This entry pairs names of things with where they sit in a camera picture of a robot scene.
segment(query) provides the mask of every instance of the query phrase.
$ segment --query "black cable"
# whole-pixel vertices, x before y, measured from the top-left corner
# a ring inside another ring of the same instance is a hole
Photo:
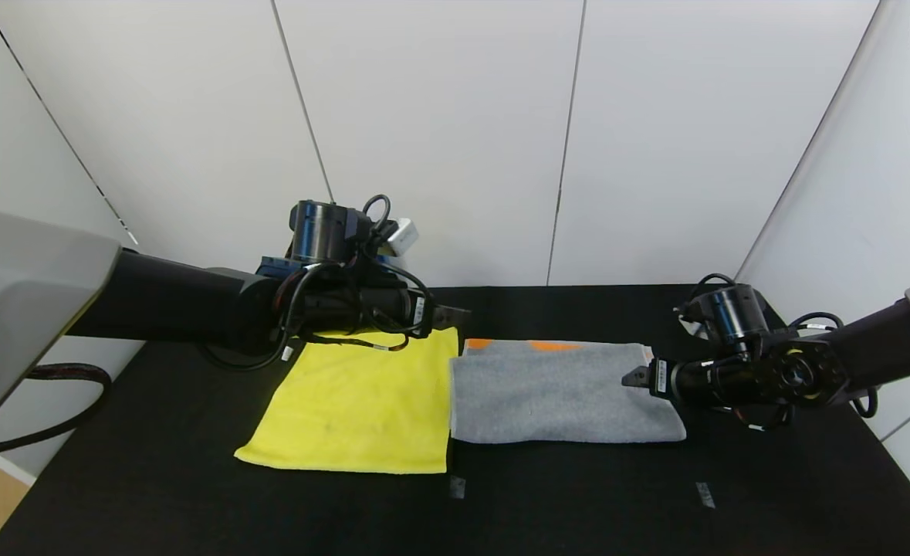
[[[320,337],[311,331],[300,331],[300,339],[303,339],[303,341],[311,342],[311,344],[360,345],[362,348],[380,349],[380,351],[400,351],[401,349],[408,346],[408,344],[410,344],[410,337],[408,335],[405,335],[403,337],[403,341],[400,344],[396,345],[378,345],[359,338]]]
[[[372,260],[373,264],[376,264],[378,267],[383,268],[384,270],[388,270],[394,274],[399,274],[402,277],[413,282],[417,286],[417,289],[419,289],[420,293],[424,296],[424,303],[427,303],[428,307],[434,306],[434,295],[431,294],[431,290],[428,289],[427,286],[415,275],[409,273],[406,270],[403,270],[402,268],[399,268],[398,266],[382,263],[381,261],[378,261],[374,258]],[[409,327],[390,327],[390,325],[383,325],[380,321],[378,321],[376,317],[374,317],[374,315],[370,312],[369,307],[365,303],[362,303],[362,309],[366,314],[366,318],[371,320],[371,323],[373,323],[373,325],[378,328],[378,330],[387,332],[387,334],[408,334],[408,332],[419,330],[419,328],[424,326],[424,323],[414,323],[410,324]]]
[[[736,415],[736,418],[739,419],[743,425],[750,427],[759,427],[762,430],[776,429],[778,426],[790,425],[794,421],[794,405],[778,405],[776,411],[773,412],[773,417],[767,423],[758,423],[752,422],[751,419],[748,419],[743,415],[743,412],[739,408],[734,408],[732,410],[733,415]]]
[[[796,320],[794,320],[793,323],[787,325],[787,327],[794,328],[794,327],[797,327],[798,324],[804,324],[805,321],[812,320],[812,319],[832,320],[833,323],[835,323],[836,328],[841,328],[844,326],[842,323],[842,319],[839,319],[839,317],[835,316],[835,314],[825,313],[822,310],[816,310],[816,312],[814,312],[814,313],[803,314],[803,316],[798,317]]]
[[[87,380],[96,382],[101,385],[101,394],[98,395],[97,400],[88,405],[87,409],[58,425],[50,426],[47,429],[31,434],[25,434],[25,436],[20,436],[17,439],[1,441],[0,452],[22,446],[30,446],[30,444],[52,439],[55,436],[59,436],[59,434],[76,429],[78,425],[87,422],[98,412],[98,409],[101,409],[108,398],[108,391],[112,388],[112,377],[104,369],[84,363],[37,365],[25,377],[28,380]]]
[[[733,280],[733,278],[729,278],[729,276],[720,274],[719,272],[712,272],[712,274],[705,275],[705,278],[699,280],[698,284],[695,284],[695,287],[692,288],[691,294],[688,295],[688,300],[695,299],[695,296],[698,295],[699,289],[701,289],[706,282],[712,280],[712,278],[719,278],[719,280],[726,282],[726,284],[729,284],[730,286],[736,285],[736,281]]]
[[[853,400],[853,405],[856,407],[856,412],[860,414],[860,417],[863,419],[869,419],[874,415],[877,415],[877,409],[879,407],[879,397],[877,395],[877,388],[870,387],[867,388],[867,401],[868,407],[863,407],[863,402],[856,398]]]
[[[255,362],[255,363],[232,363],[231,361],[225,361],[214,351],[211,351],[207,345],[198,344],[198,351],[201,352],[201,355],[208,359],[215,366],[222,367],[223,369],[229,371],[238,371],[238,372],[248,372],[256,371],[271,365],[271,363],[276,362],[279,357],[282,356],[282,351],[286,348],[286,342],[289,341],[289,338],[292,335],[291,332],[291,320],[293,319],[293,311],[299,306],[297,300],[302,298],[302,293],[306,289],[306,285],[309,281],[313,280],[314,277],[320,273],[321,270],[329,267],[338,267],[335,263],[321,263],[316,266],[311,266],[307,269],[306,274],[303,275],[303,278],[300,278],[299,284],[296,285],[296,289],[293,290],[293,296],[289,299],[289,306],[286,306],[286,310],[282,313],[282,320],[279,322],[279,335],[277,337],[276,347],[272,349],[272,353],[265,359]]]
[[[380,217],[380,221],[376,222],[374,231],[381,232],[383,227],[387,224],[387,220],[390,219],[390,209],[392,208],[392,203],[390,198],[383,194],[374,195],[370,198],[369,201],[366,201],[365,207],[362,208],[362,212],[365,212],[366,215],[369,215],[369,209],[373,208],[373,205],[376,204],[376,201],[383,201],[385,207],[383,208],[383,215]]]

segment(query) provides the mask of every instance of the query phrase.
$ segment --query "white label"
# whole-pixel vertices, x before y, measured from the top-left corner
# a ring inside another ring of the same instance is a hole
[[[413,307],[413,324],[420,324],[420,320],[424,317],[424,299],[418,297],[417,305]]]
[[[709,489],[709,483],[695,483],[695,488],[699,490],[702,506],[711,507],[711,509],[715,510],[715,499],[712,497],[712,490]]]
[[[667,394],[667,361],[657,360],[657,392]]]

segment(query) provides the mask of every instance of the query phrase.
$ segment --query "black tabletop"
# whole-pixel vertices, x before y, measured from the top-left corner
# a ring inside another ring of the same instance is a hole
[[[671,314],[688,289],[436,295],[475,311],[468,337],[702,357],[708,345]],[[773,432],[680,409],[688,439],[655,446],[452,441],[448,475],[236,460],[285,375],[225,372],[191,346],[148,344],[2,529],[0,555],[910,554],[910,482],[847,407],[800,412]],[[464,499],[450,496],[450,476],[465,480]]]

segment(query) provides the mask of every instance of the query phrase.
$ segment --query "cloth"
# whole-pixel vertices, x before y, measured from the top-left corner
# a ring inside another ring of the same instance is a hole
[[[526,440],[684,440],[670,402],[621,377],[649,362],[641,344],[466,341],[452,359],[452,437],[475,443]]]
[[[402,339],[383,332],[353,337],[379,345]],[[411,339],[401,351],[308,344],[235,457],[279,469],[443,473],[448,360],[456,355],[454,328]]]

